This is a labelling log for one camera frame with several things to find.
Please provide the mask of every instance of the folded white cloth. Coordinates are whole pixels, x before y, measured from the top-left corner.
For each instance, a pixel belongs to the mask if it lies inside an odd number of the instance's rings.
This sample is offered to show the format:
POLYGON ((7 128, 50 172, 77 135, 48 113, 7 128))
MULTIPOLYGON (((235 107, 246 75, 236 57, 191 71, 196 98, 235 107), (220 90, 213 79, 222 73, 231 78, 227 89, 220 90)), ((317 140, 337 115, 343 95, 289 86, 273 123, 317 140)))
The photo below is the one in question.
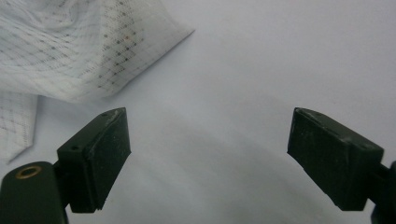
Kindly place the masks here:
POLYGON ((108 96, 191 32, 159 0, 0 0, 0 159, 32 145, 37 95, 108 96))

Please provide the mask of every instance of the white tablecloth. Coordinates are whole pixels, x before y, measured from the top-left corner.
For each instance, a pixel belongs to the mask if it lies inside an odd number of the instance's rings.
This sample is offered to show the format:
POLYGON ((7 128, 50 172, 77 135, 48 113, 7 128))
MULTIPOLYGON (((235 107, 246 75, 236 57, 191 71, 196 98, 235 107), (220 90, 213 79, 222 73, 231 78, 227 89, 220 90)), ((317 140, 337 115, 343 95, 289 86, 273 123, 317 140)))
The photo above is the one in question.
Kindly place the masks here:
POLYGON ((115 96, 41 97, 35 144, 0 176, 125 106, 132 155, 104 210, 70 223, 370 223, 287 153, 292 110, 322 112, 396 160, 396 3, 163 0, 195 33, 115 96))

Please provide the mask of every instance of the white fabric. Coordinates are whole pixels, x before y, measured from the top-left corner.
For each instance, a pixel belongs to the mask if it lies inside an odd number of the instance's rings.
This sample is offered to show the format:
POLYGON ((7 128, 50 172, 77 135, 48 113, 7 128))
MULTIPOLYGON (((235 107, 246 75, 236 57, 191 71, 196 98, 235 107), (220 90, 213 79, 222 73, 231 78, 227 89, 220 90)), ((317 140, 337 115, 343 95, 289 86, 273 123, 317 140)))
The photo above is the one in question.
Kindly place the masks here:
POLYGON ((0 0, 0 159, 32 145, 37 95, 113 94, 190 33, 159 0, 0 0))

